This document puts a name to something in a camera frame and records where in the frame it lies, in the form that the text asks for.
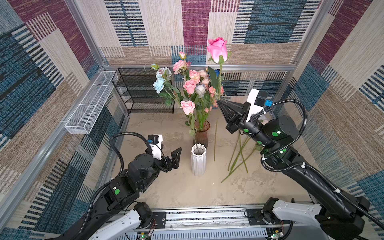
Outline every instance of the white mesh basket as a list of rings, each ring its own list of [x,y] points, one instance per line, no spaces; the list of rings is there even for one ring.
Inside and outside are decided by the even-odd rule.
[[[112,89],[113,81],[118,77],[114,71],[103,71],[95,83],[88,90],[81,103],[65,124],[70,134],[89,134],[99,114],[107,101]]]

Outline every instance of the white ceramic vase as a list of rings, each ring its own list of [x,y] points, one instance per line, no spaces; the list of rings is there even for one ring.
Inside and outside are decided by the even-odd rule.
[[[198,143],[192,147],[191,155],[192,173],[195,176],[202,176],[205,173],[207,165],[207,149],[204,145]]]

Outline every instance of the black mesh shelf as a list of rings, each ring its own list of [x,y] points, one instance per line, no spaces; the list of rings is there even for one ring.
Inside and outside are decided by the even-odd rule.
[[[175,103],[166,105],[166,98],[153,89],[156,71],[151,68],[119,68],[113,85],[129,113],[173,113]]]

